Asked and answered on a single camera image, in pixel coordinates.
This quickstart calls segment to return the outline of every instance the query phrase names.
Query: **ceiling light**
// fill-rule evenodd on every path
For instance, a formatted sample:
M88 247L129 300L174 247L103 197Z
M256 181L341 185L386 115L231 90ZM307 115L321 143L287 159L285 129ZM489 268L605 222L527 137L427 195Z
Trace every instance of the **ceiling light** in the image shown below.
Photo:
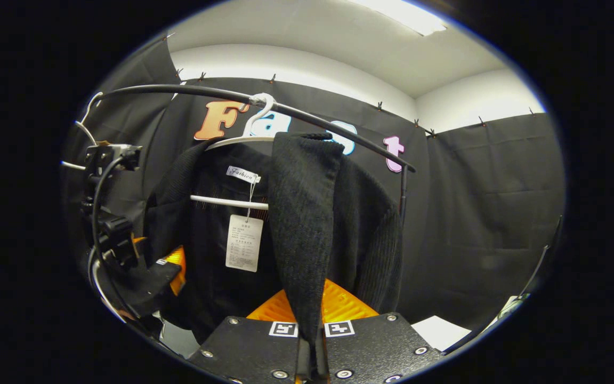
M432 32L447 29L443 21L426 10L422 10L414 4L402 0L347 0L351 3L363 5L376 12L387 15L392 20L406 25L419 32L422 36L428 36Z

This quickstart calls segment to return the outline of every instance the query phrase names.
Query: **black cardigan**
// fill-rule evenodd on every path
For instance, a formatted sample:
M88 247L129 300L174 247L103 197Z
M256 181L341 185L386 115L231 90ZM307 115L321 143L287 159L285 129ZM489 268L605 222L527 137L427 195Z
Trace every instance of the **black cardigan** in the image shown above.
M300 334L314 345L326 278L378 312L395 310L402 263L397 205L343 155L341 144L324 141L331 137L277 133L271 156L243 144L205 153L222 139L215 138L175 160L149 196L144 217L147 262L180 245L187 260L179 306L161 311L164 318L193 330L202 343L225 316L247 316L282 287ZM190 200L192 194L247 200L249 183L226 175L229 165L262 177L253 201L268 202L264 218L270 222L258 273L224 267L229 216L247 210Z

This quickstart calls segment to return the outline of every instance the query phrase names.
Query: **bolt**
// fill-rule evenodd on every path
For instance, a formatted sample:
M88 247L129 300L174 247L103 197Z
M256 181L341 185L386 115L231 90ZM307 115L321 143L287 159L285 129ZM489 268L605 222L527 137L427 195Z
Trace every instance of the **bolt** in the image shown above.
M341 370L336 374L336 376L341 379L347 379L348 377L352 376L352 371L351 370Z
M282 370L275 370L271 372L271 375L276 377L276 379L285 379L286 377L288 377L288 374L283 372Z

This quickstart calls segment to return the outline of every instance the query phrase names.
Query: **paper price tag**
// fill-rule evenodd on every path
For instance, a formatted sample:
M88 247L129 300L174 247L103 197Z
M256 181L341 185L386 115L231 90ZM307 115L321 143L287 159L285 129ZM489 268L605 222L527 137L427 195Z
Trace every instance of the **paper price tag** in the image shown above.
M243 168L239 167L231 167L231 165L227 169L227 175L229 175L230 177L239 178L251 184L253 184L254 182L260 182L261 179L261 177L259 177L257 173L246 171Z
M227 267L257 272L263 225L261 219L232 214L227 238Z

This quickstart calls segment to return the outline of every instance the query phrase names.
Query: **ceiling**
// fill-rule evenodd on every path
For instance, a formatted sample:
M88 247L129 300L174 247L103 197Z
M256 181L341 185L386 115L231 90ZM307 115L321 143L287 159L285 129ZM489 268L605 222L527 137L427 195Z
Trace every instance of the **ceiling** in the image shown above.
M341 61L412 98L506 68L451 24L429 36L344 0L231 0L175 25L171 52L214 44L265 44Z

